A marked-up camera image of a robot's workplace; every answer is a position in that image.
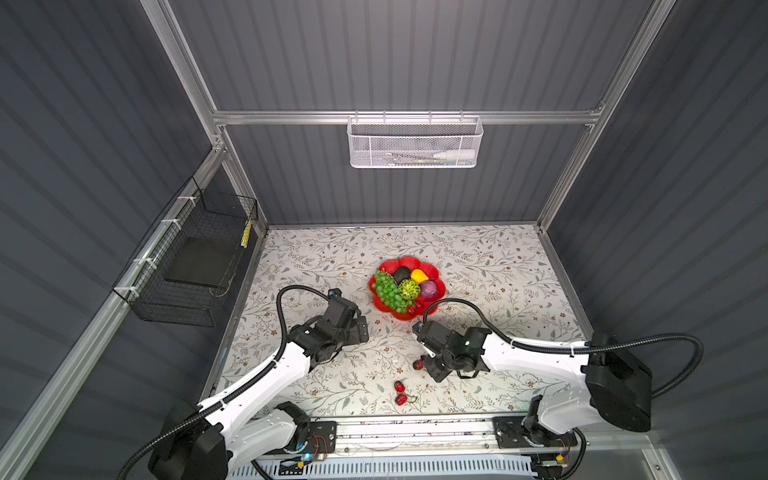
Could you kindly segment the yellow lemon fake fruit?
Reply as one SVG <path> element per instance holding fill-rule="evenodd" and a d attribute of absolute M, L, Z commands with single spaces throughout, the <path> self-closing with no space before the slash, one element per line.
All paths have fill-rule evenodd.
<path fill-rule="evenodd" d="M 414 269 L 411 271 L 410 279 L 417 284 L 422 284 L 429 280 L 429 276 L 421 269 Z"/>

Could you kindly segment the dark avocado fake fruit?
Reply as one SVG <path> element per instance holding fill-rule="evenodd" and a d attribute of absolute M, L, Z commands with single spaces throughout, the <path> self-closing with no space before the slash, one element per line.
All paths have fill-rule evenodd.
<path fill-rule="evenodd" d="M 392 278 L 396 285 L 400 285 L 403 281 L 411 279 L 411 269 L 407 266 L 400 266 L 393 272 Z"/>

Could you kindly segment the purple fig fake fruit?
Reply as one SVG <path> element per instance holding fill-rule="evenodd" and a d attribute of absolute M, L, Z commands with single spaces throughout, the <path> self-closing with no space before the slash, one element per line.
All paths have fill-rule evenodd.
<path fill-rule="evenodd" d="M 434 280 L 425 280 L 419 284 L 420 296 L 424 299 L 433 299 L 438 296 L 438 285 Z"/>

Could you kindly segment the green grape bunch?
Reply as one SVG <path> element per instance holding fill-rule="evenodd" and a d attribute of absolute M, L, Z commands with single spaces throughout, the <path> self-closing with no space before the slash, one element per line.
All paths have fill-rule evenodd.
<path fill-rule="evenodd" d="M 406 314 L 415 308 L 415 301 L 404 301 L 398 293 L 398 285 L 395 284 L 392 275 L 385 271 L 374 274 L 373 289 L 376 297 L 391 311 L 398 314 Z"/>

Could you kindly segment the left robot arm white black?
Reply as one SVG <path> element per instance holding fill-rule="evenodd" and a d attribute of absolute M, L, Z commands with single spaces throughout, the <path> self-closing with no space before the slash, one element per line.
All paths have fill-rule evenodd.
<path fill-rule="evenodd" d="M 156 479 L 225 479 L 265 453 L 304 441 L 309 419 L 301 408 L 283 402 L 262 418 L 257 413 L 344 348 L 367 342 L 369 333 L 359 307 L 338 289 L 321 294 L 324 313 L 289 326 L 282 300 L 294 289 L 289 285 L 276 295 L 280 343 L 275 353 L 221 392 L 196 405 L 175 406 L 161 433 L 126 462 L 119 478 L 147 457 Z"/>

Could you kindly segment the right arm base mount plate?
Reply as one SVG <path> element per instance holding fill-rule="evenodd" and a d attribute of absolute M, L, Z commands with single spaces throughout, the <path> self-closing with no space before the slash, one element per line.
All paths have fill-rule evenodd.
<path fill-rule="evenodd" d="M 492 426 L 500 448 L 564 447 L 569 450 L 578 445 L 578 438 L 572 431 L 557 434 L 541 426 L 533 417 L 496 416 L 492 418 Z"/>

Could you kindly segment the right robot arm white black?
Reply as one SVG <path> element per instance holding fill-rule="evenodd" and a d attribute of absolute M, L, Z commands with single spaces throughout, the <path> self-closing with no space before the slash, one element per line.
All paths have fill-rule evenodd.
<path fill-rule="evenodd" d="M 432 320 L 416 323 L 412 332 L 426 351 L 423 368 L 438 383 L 452 373 L 474 379 L 507 371 L 563 382 L 563 390 L 535 394 L 517 427 L 536 445 L 599 421 L 630 432 L 651 429 L 652 374 L 628 351 L 579 353 L 584 342 L 505 341 L 488 328 L 461 334 Z"/>

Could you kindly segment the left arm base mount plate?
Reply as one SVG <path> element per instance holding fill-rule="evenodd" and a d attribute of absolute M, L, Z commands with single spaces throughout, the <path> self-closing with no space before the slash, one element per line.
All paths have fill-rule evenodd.
<path fill-rule="evenodd" d="M 318 453 L 330 454 L 336 449 L 338 424 L 334 421 L 310 421 L 300 424 L 287 445 L 268 451 L 268 455 Z"/>

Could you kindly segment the green custard apple fake fruit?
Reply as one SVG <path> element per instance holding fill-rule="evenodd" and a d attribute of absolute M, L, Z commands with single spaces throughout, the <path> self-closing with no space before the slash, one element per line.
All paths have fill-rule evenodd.
<path fill-rule="evenodd" d="M 419 284 L 412 281 L 411 279 L 405 280 L 400 285 L 398 285 L 398 293 L 404 301 L 415 301 L 420 296 Z"/>

